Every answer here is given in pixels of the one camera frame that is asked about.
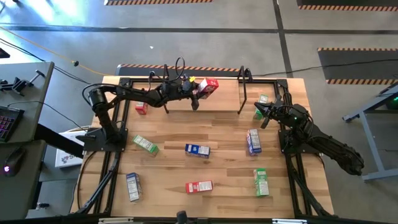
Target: concrete floor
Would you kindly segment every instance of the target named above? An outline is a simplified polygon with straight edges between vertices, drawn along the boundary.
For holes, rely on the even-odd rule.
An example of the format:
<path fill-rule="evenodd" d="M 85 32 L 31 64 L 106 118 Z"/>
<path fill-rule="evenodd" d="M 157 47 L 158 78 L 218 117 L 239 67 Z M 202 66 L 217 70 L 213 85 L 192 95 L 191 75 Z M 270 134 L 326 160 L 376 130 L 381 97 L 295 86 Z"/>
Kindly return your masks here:
<path fill-rule="evenodd" d="M 102 0 L 21 0 L 17 6 L 6 1 L 0 23 L 27 26 L 149 27 L 277 29 L 272 0 L 214 0 L 208 4 L 145 6 L 104 6 Z M 398 30 L 398 12 L 303 11 L 293 0 L 279 0 L 285 29 Z M 38 32 L 15 31 L 40 45 L 66 55 L 97 71 L 113 74 L 121 63 L 174 63 L 183 56 L 187 65 L 204 67 L 249 67 L 253 74 L 285 71 L 278 34 L 205 32 Z M 70 63 L 37 47 L 1 32 L 1 38 L 32 53 L 52 60 L 59 67 L 90 83 L 102 77 L 75 68 Z M 319 66 L 318 47 L 397 48 L 396 35 L 286 35 L 292 69 Z M 33 61 L 16 50 L 1 46 L 12 57 L 0 63 Z M 364 157 L 364 173 L 376 171 L 360 121 L 341 120 L 369 101 L 386 86 L 326 85 L 322 70 L 294 73 L 304 78 L 315 123 L 326 133 L 353 146 Z M 80 95 L 85 84 L 54 71 L 46 103 L 62 111 L 80 125 L 91 123 L 93 113 Z M 73 123 L 44 107 L 40 122 L 54 131 L 74 128 Z M 40 179 L 46 181 L 40 200 L 57 202 L 55 209 L 29 217 L 66 214 L 79 167 L 53 168 L 54 150 L 46 152 L 46 166 Z M 345 218 L 396 223 L 398 220 L 398 177 L 365 184 L 350 176 L 329 158 L 325 170 L 336 215 Z M 389 167 L 395 163 L 385 159 Z M 59 204 L 58 194 L 70 192 Z"/>

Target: keyboard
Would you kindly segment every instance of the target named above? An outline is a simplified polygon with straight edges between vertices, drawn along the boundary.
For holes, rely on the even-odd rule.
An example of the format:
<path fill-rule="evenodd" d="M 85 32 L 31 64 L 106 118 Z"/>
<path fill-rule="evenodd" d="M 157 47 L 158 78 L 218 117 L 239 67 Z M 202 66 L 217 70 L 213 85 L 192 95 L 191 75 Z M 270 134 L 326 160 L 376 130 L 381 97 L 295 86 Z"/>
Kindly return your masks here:
<path fill-rule="evenodd" d="M 24 112 L 17 108 L 0 106 L 0 142 L 7 142 L 11 138 Z"/>

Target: hazard tape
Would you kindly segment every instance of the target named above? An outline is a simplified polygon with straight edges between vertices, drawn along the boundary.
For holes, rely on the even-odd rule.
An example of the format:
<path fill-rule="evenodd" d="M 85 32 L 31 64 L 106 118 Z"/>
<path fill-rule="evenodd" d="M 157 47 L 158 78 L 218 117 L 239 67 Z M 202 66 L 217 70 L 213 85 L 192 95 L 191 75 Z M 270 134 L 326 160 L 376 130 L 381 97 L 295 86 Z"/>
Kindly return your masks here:
<path fill-rule="evenodd" d="M 141 4 L 208 3 L 213 0 L 105 0 L 105 6 L 130 6 Z"/>
<path fill-rule="evenodd" d="M 350 48 L 350 47 L 319 47 L 321 50 L 356 50 L 356 51 L 398 51 L 398 49 L 378 49 L 378 48 Z"/>
<path fill-rule="evenodd" d="M 136 64 L 121 64 L 124 68 L 163 68 L 164 65 L 136 65 Z M 167 66 L 168 69 L 175 69 L 175 66 Z M 202 70 L 202 71 L 217 71 L 217 72 L 238 72 L 239 68 L 213 68 L 213 67 L 195 67 L 185 66 L 184 70 Z"/>
<path fill-rule="evenodd" d="M 397 82 L 398 80 L 393 79 L 337 78 L 326 80 L 326 83 L 331 85 L 391 85 Z"/>
<path fill-rule="evenodd" d="M 341 10 L 341 11 L 379 11 L 379 12 L 396 12 L 397 6 L 315 6 L 304 5 L 298 6 L 299 9 L 306 10 Z"/>

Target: red box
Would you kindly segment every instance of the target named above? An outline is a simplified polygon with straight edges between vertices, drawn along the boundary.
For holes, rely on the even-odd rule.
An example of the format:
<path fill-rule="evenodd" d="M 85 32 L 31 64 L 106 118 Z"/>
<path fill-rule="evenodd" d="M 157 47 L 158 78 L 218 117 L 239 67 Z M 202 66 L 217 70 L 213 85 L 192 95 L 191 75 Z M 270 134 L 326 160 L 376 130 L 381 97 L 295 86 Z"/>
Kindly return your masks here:
<path fill-rule="evenodd" d="M 187 191 L 188 194 L 209 191 L 213 190 L 213 183 L 211 180 L 186 183 L 185 190 Z"/>
<path fill-rule="evenodd" d="M 147 114 L 147 110 L 148 110 L 148 104 L 144 103 L 144 102 L 137 102 L 136 104 L 136 111 L 139 114 L 145 115 Z"/>
<path fill-rule="evenodd" d="M 205 78 L 198 87 L 199 93 L 207 93 L 202 99 L 207 99 L 218 88 L 218 81 L 213 78 Z"/>

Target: small box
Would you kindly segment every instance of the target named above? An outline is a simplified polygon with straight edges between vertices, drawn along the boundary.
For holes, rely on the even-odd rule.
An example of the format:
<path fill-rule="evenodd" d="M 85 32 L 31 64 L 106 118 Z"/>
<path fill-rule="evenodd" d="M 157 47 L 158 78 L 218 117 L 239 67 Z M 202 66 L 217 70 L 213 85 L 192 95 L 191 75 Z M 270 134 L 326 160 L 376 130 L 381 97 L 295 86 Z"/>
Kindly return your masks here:
<path fill-rule="evenodd" d="M 208 159 L 210 156 L 210 147 L 186 144 L 185 153 L 189 156 L 197 156 Z"/>
<path fill-rule="evenodd" d="M 186 183 L 185 190 L 187 190 L 188 194 L 194 194 L 194 193 L 198 193 L 198 192 L 213 190 L 213 183 L 211 180 Z"/>
<path fill-rule="evenodd" d="M 259 133 L 256 129 L 250 129 L 246 134 L 250 156 L 256 156 L 261 153 L 261 142 Z"/>
<path fill-rule="evenodd" d="M 141 115 L 145 115 L 147 114 L 147 110 L 148 110 L 148 104 L 144 103 L 144 102 L 137 102 L 136 104 L 136 111 L 141 114 Z"/>
<path fill-rule="evenodd" d="M 268 102 L 268 96 L 266 95 L 261 95 L 260 99 L 259 99 L 259 103 L 267 103 Z M 262 119 L 263 116 L 261 114 L 261 112 L 256 108 L 256 111 L 254 113 L 254 119 Z"/>
<path fill-rule="evenodd" d="M 257 197 L 269 195 L 267 173 L 265 168 L 254 170 L 254 185 L 256 186 Z"/>
<path fill-rule="evenodd" d="M 198 86 L 199 93 L 207 93 L 201 99 L 207 99 L 218 88 L 218 81 L 212 78 L 205 78 Z"/>
<path fill-rule="evenodd" d="M 139 176 L 135 172 L 126 175 L 127 189 L 129 191 L 130 202 L 141 199 L 142 189 Z"/>
<path fill-rule="evenodd" d="M 148 151 L 149 153 L 151 153 L 153 156 L 156 156 L 156 154 L 159 151 L 159 148 L 153 144 L 152 142 L 144 139 L 143 137 L 136 135 L 132 141 L 134 143 L 136 143 L 138 146 L 140 146 L 141 148 L 145 149 L 146 151 Z"/>

